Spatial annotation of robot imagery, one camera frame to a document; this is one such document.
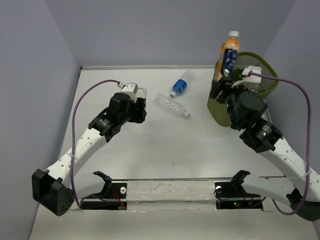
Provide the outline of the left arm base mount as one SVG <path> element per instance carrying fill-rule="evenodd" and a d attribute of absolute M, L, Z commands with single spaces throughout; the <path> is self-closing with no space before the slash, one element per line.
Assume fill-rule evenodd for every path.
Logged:
<path fill-rule="evenodd" d="M 81 210 L 126 210 L 128 183 L 95 171 L 76 181 Z"/>

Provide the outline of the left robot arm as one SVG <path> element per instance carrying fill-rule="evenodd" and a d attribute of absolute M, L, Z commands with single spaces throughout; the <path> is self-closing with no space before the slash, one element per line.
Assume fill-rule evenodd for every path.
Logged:
<path fill-rule="evenodd" d="M 112 190 L 112 179 L 101 171 L 79 179 L 74 190 L 74 176 L 100 148 L 121 130 L 125 123 L 141 124 L 145 121 L 147 90 L 138 89 L 135 96 L 117 92 L 109 106 L 88 125 L 75 147 L 66 152 L 46 170 L 37 169 L 32 177 L 32 196 L 40 205 L 56 216 L 65 214 L 76 199 L 90 195 L 104 198 Z"/>

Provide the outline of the pepsi bottle black cap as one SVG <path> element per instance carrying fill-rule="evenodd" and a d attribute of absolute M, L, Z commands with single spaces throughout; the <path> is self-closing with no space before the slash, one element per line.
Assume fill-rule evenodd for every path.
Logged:
<path fill-rule="evenodd" d="M 146 105 L 146 100 L 147 100 L 147 89 L 146 88 L 143 88 L 143 87 L 140 87 L 138 88 L 137 90 L 137 93 L 136 93 L 136 98 L 141 98 L 143 100 L 143 104 Z"/>

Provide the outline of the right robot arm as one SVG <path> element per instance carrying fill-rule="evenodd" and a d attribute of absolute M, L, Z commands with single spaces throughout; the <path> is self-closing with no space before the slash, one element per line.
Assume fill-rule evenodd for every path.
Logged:
<path fill-rule="evenodd" d="M 283 184 L 275 179 L 258 177 L 240 170 L 230 181 L 235 196 L 257 194 L 289 206 L 288 215 L 297 214 L 315 222 L 320 218 L 320 175 L 311 168 L 310 151 L 302 159 L 283 134 L 262 115 L 268 105 L 262 97 L 248 89 L 251 80 L 233 81 L 230 77 L 213 80 L 209 97 L 226 106 L 230 127 L 243 131 L 239 136 L 245 145 L 271 162 L 289 180 Z"/>

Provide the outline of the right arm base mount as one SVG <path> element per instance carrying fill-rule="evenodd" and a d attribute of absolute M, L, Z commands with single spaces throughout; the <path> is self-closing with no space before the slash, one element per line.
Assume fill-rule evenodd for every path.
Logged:
<path fill-rule="evenodd" d="M 249 171 L 238 171 L 230 181 L 218 181 L 213 192 L 218 210 L 263 209 L 263 198 L 260 195 L 248 193 L 243 188 L 245 177 Z"/>

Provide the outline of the orange juice bottle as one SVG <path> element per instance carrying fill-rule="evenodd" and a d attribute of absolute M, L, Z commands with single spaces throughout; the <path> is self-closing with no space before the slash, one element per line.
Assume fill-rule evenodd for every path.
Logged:
<path fill-rule="evenodd" d="M 222 77 L 231 75 L 239 55 L 240 43 L 238 37 L 239 32 L 232 30 L 228 34 L 228 39 L 222 43 L 212 80 L 219 81 Z"/>

